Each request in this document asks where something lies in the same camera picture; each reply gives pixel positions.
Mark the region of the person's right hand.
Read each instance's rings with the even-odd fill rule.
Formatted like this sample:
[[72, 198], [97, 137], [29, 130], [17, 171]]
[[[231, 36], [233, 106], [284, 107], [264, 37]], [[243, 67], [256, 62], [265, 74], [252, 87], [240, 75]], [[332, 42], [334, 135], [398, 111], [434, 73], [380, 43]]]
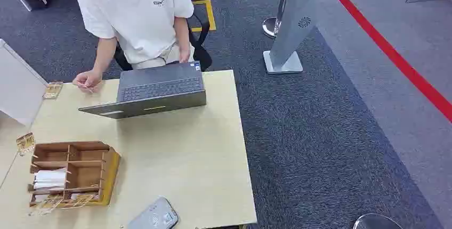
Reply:
[[89, 70], [79, 73], [72, 81], [79, 90], [85, 93], [97, 92], [102, 81], [102, 73]]

